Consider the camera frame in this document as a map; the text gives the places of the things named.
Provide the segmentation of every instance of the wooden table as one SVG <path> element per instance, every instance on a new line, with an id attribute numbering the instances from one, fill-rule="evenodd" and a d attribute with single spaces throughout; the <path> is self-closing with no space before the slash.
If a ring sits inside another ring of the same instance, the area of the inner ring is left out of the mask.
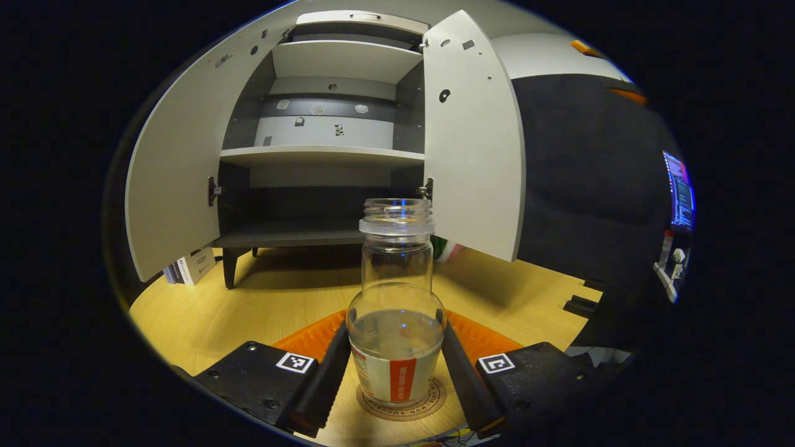
<path id="1" fill-rule="evenodd" d="M 227 290 L 215 266 L 196 286 L 153 283 L 130 316 L 166 362 L 197 375 L 248 340 L 272 344 L 347 308 L 361 289 L 360 246 L 260 250 L 238 260 L 237 286 Z M 433 290 L 447 309 L 517 342 L 548 341 L 565 350 L 586 320 L 563 310 L 573 294 L 598 301 L 584 281 L 523 261 L 504 262 L 465 250 L 434 265 Z M 325 445 L 400 445 L 466 424 L 444 357 L 435 377 L 448 392 L 443 407 L 411 422 L 385 421 L 356 402 L 358 377 L 349 360 L 325 429 Z"/>

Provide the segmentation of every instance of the cabinet door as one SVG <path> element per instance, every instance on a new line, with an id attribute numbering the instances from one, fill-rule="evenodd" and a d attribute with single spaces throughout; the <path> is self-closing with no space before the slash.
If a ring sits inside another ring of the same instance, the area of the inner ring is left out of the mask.
<path id="1" fill-rule="evenodd" d="M 223 136 L 240 92 L 296 16 L 276 11 L 233 33 L 185 70 L 149 115 L 125 199 L 127 238 L 142 281 L 220 236 L 218 201 L 209 205 L 207 179 L 218 180 Z M 268 26 L 273 32 L 263 38 Z"/>
<path id="2" fill-rule="evenodd" d="M 464 11 L 432 27 L 425 62 L 425 178 L 436 234 L 513 261 L 525 198 L 525 144 L 514 88 Z"/>

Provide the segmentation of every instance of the glass jar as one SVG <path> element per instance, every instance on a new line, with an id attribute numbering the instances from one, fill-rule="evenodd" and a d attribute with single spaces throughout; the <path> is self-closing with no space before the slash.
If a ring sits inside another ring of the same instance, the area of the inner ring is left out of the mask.
<path id="1" fill-rule="evenodd" d="M 359 230 L 362 291 L 346 317 L 363 391 L 384 406 L 429 392 L 447 317 L 432 291 L 430 200 L 368 199 Z"/>

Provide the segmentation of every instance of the coaster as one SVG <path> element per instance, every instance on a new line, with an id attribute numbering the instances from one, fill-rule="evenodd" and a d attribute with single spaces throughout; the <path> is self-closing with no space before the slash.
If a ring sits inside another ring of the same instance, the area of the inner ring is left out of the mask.
<path id="1" fill-rule="evenodd" d="M 387 421 L 414 421 L 436 413 L 447 398 L 447 392 L 436 381 L 436 378 L 431 379 L 428 383 L 428 389 L 428 396 L 423 401 L 408 408 L 387 408 L 374 401 L 370 396 L 365 395 L 361 385 L 356 388 L 356 400 L 359 401 L 359 405 L 367 413 L 372 414 L 376 418 L 386 419 Z"/>

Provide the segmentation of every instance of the door hinge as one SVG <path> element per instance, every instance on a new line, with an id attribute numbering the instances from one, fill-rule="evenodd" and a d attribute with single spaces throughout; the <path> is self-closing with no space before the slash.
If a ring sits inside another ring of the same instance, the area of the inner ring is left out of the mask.
<path id="1" fill-rule="evenodd" d="M 417 194 L 421 195 L 423 199 L 433 200 L 433 179 L 429 177 L 425 186 L 417 188 Z"/>
<path id="2" fill-rule="evenodd" d="M 209 177 L 207 179 L 207 202 L 210 206 L 215 204 L 215 198 L 220 196 L 221 192 L 223 192 L 223 188 L 215 186 L 215 177 Z"/>

